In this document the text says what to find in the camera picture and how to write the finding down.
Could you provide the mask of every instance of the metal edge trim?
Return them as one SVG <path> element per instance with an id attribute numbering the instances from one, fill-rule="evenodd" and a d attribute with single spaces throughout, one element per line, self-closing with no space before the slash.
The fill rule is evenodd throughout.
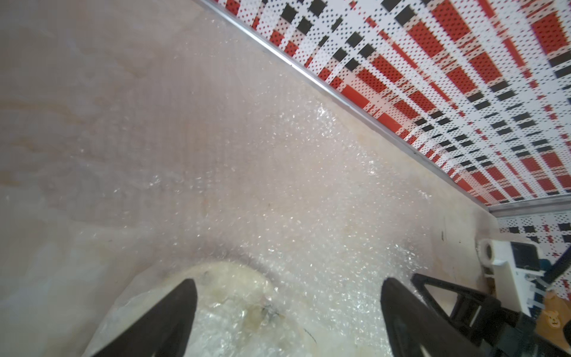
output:
<path id="1" fill-rule="evenodd" d="M 367 112 L 363 109 L 357 107 L 353 102 L 349 101 L 347 98 L 342 96 L 340 93 L 335 91 L 331 88 L 328 84 L 323 82 L 319 77 L 315 74 L 307 71 L 305 67 L 300 65 L 299 63 L 295 62 L 291 57 L 285 54 L 282 50 L 278 49 L 275 46 L 272 46 L 268 43 L 268 41 L 263 38 L 260 34 L 255 32 L 253 29 L 250 29 L 246 26 L 243 22 L 238 20 L 231 14 L 228 10 L 221 8 L 217 4 L 215 4 L 212 0 L 193 0 L 194 2 L 203 5 L 207 9 L 214 11 L 215 13 L 222 16 L 225 20 L 229 21 L 234 26 L 238 27 L 242 32 L 250 36 L 254 39 L 257 43 L 262 45 L 266 50 L 273 53 L 274 55 L 278 56 L 282 61 L 293 67 L 299 74 L 309 80 L 309 84 L 311 84 L 314 88 L 318 89 L 322 93 L 325 93 L 332 97 L 334 101 L 340 105 L 343 109 L 349 111 L 353 114 L 357 119 L 365 123 L 369 128 L 373 131 L 380 134 L 383 138 L 391 142 L 401 151 L 405 152 L 408 156 L 419 162 L 425 168 L 430 170 L 431 172 L 435 173 L 438 177 L 446 181 L 449 185 L 454 187 L 457 191 L 461 192 L 464 196 L 468 197 L 472 202 L 477 204 L 478 206 L 482 207 L 484 210 L 488 211 L 488 206 L 484 205 L 482 202 L 477 200 L 474 196 L 469 194 L 468 192 L 464 191 L 460 186 L 458 186 L 454 180 L 450 176 L 448 176 L 444 171 L 442 171 L 438 165 L 433 163 L 429 158 L 421 154 L 420 152 L 416 151 L 412 146 L 405 143 L 398 135 L 393 133 L 391 130 L 387 129 L 378 121 L 374 120 Z"/>
<path id="2" fill-rule="evenodd" d="M 489 207 L 496 218 L 571 210 L 571 195 L 536 198 Z"/>

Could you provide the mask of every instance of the black square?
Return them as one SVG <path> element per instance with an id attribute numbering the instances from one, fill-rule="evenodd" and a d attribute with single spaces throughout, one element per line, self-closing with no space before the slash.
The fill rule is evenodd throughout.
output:
<path id="1" fill-rule="evenodd" d="M 339 18 L 337 20 L 335 20 L 335 23 L 331 26 L 331 31 L 337 30 L 337 28 L 339 27 L 339 25 L 342 22 L 343 22 L 343 18 L 341 16 L 339 16 Z"/>
<path id="2" fill-rule="evenodd" d="M 491 105 L 490 102 L 488 102 L 488 101 L 483 101 L 483 102 L 481 102 L 481 103 L 479 103 L 479 104 L 474 105 L 474 108 L 476 108 L 476 110 L 480 110 L 480 109 L 487 108 L 487 107 L 489 107 L 490 105 Z"/>
<path id="3" fill-rule="evenodd" d="M 520 114 L 520 115 L 516 115 L 516 116 L 513 117 L 512 119 L 515 120 L 516 122 L 518 122 L 518 121 L 522 121 L 522 120 L 524 120 L 524 119 L 531 118 L 531 117 L 532 117 L 532 116 L 529 115 L 529 113 L 523 113 L 523 114 Z"/>
<path id="4" fill-rule="evenodd" d="M 512 242 L 513 260 L 520 269 L 539 271 L 537 247 L 533 244 Z"/>
<path id="5" fill-rule="evenodd" d="M 553 148 L 551 146 L 544 146 L 544 147 L 540 147 L 539 149 L 537 149 L 537 152 L 542 153 L 544 151 L 549 151 L 549 150 L 553 150 Z"/>
<path id="6" fill-rule="evenodd" d="M 315 14 L 315 16 L 319 17 L 325 9 L 326 4 L 321 0 L 313 0 L 311 5 L 309 6 L 309 10 Z"/>
<path id="7" fill-rule="evenodd" d="M 504 89 L 508 86 L 508 83 L 506 81 L 501 81 L 500 83 L 493 85 L 490 87 L 490 89 L 492 90 L 492 92 L 497 92 L 501 89 Z"/>
<path id="8" fill-rule="evenodd" d="M 472 94 L 471 96 L 468 97 L 468 100 L 471 102 L 475 102 L 478 99 L 482 99 L 484 97 L 484 95 L 482 94 L 482 92 L 478 92 L 476 94 Z"/>
<path id="9" fill-rule="evenodd" d="M 395 20 L 400 24 L 400 26 L 404 26 L 404 24 L 409 22 L 414 15 L 416 15 L 415 12 L 412 11 L 410 6 L 407 6 L 401 12 L 399 12 L 399 14 L 395 17 Z"/>
<path id="10" fill-rule="evenodd" d="M 556 78 L 561 78 L 569 74 L 571 74 L 571 66 L 567 66 L 565 68 L 560 69 L 559 71 L 555 71 Z"/>
<path id="11" fill-rule="evenodd" d="M 444 124 L 449 123 L 449 122 L 450 122 L 450 119 L 444 118 L 444 119 L 440 119 L 440 120 L 438 121 L 438 124 L 439 124 L 439 125 L 444 125 Z"/>
<path id="12" fill-rule="evenodd" d="M 311 26 L 313 26 L 313 24 L 311 22 L 309 22 L 308 19 L 306 19 L 305 17 L 303 19 L 301 19 L 301 21 L 299 22 L 299 25 L 297 26 L 297 29 L 304 35 L 307 35 L 307 33 L 309 32 L 309 30 L 311 29 Z"/>
<path id="13" fill-rule="evenodd" d="M 347 55 L 347 52 L 343 51 L 343 49 L 338 49 L 337 52 L 333 55 L 333 58 L 341 62 L 343 58 Z"/>
<path id="14" fill-rule="evenodd" d="M 349 62 L 347 62 L 347 64 L 345 65 L 345 67 L 349 70 L 352 71 L 357 68 L 357 66 L 359 65 L 359 62 L 357 62 L 355 60 L 355 58 L 351 58 L 351 60 Z"/>
<path id="15" fill-rule="evenodd" d="M 367 58 L 370 55 L 372 55 L 373 52 L 375 52 L 375 48 L 367 43 L 365 47 L 363 47 L 363 49 L 359 51 L 359 54 L 364 58 Z"/>
<path id="16" fill-rule="evenodd" d="M 532 142 L 532 144 L 533 144 L 534 146 L 545 145 L 545 144 L 547 144 L 547 143 L 549 143 L 549 142 L 547 141 L 547 139 L 542 139 L 542 140 L 538 140 L 538 141 Z"/>
<path id="17" fill-rule="evenodd" d="M 508 90 L 507 92 L 498 95 L 496 98 L 498 98 L 500 101 L 504 101 L 508 98 L 513 97 L 514 95 L 516 94 L 513 92 L 513 90 Z"/>
<path id="18" fill-rule="evenodd" d="M 391 10 L 394 9 L 395 6 L 397 6 L 399 2 L 400 2 L 400 0 L 383 0 L 383 2 L 381 3 L 381 5 L 382 5 L 388 12 L 391 12 Z"/>
<path id="19" fill-rule="evenodd" d="M 523 104 L 523 103 L 519 103 L 519 104 L 516 104 L 516 105 L 512 105 L 511 107 L 507 107 L 506 110 L 515 109 L 515 108 L 521 107 L 522 105 L 524 105 L 524 104 Z"/>
<path id="20" fill-rule="evenodd" d="M 522 128 L 522 129 L 525 129 L 525 128 L 528 128 L 528 127 L 530 127 L 530 126 L 534 126 L 535 124 L 536 124 L 535 121 L 529 121 L 529 122 L 525 122 L 525 123 L 519 124 L 518 126 L 519 126 L 520 128 Z"/>
<path id="21" fill-rule="evenodd" d="M 501 121 L 501 122 L 497 122 L 492 124 L 492 128 L 497 129 L 497 128 L 501 128 L 503 126 L 506 126 L 507 124 L 505 123 L 505 121 Z"/>
<path id="22" fill-rule="evenodd" d="M 560 65 L 560 64 L 562 64 L 562 63 L 567 62 L 567 61 L 570 60 L 570 59 L 571 59 L 571 52 L 568 52 L 568 51 L 567 51 L 567 52 L 565 52 L 565 53 L 563 53 L 563 54 L 560 54 L 559 56 L 556 56 L 556 57 L 550 59 L 550 60 L 549 60 L 549 64 L 550 64 L 552 67 L 555 67 L 555 66 L 557 66 L 557 65 Z"/>
<path id="23" fill-rule="evenodd" d="M 504 135 L 504 134 L 511 133 L 511 132 L 512 132 L 512 128 L 505 128 L 505 129 L 502 129 L 502 130 L 498 130 L 498 131 L 497 131 L 497 133 L 498 133 L 499 135 Z"/>
<path id="24" fill-rule="evenodd" d="M 361 35 L 359 35 L 357 32 L 354 32 L 349 39 L 347 40 L 347 43 L 349 43 L 349 46 L 351 47 L 355 47 L 359 44 L 359 42 L 361 42 L 363 40 L 363 37 L 361 37 Z"/>
<path id="25" fill-rule="evenodd" d="M 295 9 L 291 7 L 289 4 L 285 4 L 285 9 L 282 12 L 282 18 L 287 22 L 291 23 L 295 15 L 297 15 L 297 11 L 295 11 Z"/>
<path id="26" fill-rule="evenodd" d="M 324 36 L 321 41 L 319 41 L 318 46 L 319 47 L 323 47 L 323 45 L 325 44 L 325 42 L 329 39 L 329 36 Z"/>

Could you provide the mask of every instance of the bubble wrap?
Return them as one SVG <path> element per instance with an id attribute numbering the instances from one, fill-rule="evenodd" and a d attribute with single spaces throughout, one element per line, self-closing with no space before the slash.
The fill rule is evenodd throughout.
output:
<path id="1" fill-rule="evenodd" d="M 410 286 L 411 273 L 435 268 L 442 207 L 491 218 L 216 15 L 201 13 L 164 48 L 100 115 L 73 124 L 61 155 L 2 189 L 5 220 L 24 222 L 9 236 L 33 216 L 43 226 L 31 235 L 59 242 L 38 251 L 50 264 L 26 273 L 49 274 L 49 293 L 45 277 L 10 286 L 4 343 L 21 331 L 38 355 L 81 354 L 137 274 L 223 261 L 263 274 L 323 355 L 390 355 L 383 280 Z M 477 223 L 464 226 L 473 245 Z M 447 264 L 437 271 L 463 269 Z M 48 322 L 66 328 L 40 331 Z"/>

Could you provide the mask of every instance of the white object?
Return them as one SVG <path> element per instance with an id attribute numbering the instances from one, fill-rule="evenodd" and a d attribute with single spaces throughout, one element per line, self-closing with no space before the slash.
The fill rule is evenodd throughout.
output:
<path id="1" fill-rule="evenodd" d="M 537 244 L 537 255 L 543 253 Z M 543 276 L 544 271 L 518 268 L 513 257 L 512 242 L 484 239 L 477 246 L 478 258 L 483 266 L 493 270 L 496 281 L 496 297 L 503 307 L 513 311 L 521 311 L 530 316 L 529 308 L 533 307 L 536 276 Z"/>

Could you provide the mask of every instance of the plaid pattern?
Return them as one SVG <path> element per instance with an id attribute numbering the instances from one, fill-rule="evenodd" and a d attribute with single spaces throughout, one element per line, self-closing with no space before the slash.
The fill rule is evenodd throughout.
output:
<path id="1" fill-rule="evenodd" d="M 485 205 L 571 192 L 565 2 L 218 4 Z"/>
<path id="2" fill-rule="evenodd" d="M 555 261 L 571 246 L 571 211 L 498 219 L 500 231 L 519 233 L 539 243 L 546 257 Z M 571 301 L 571 271 L 553 284 L 557 296 Z"/>

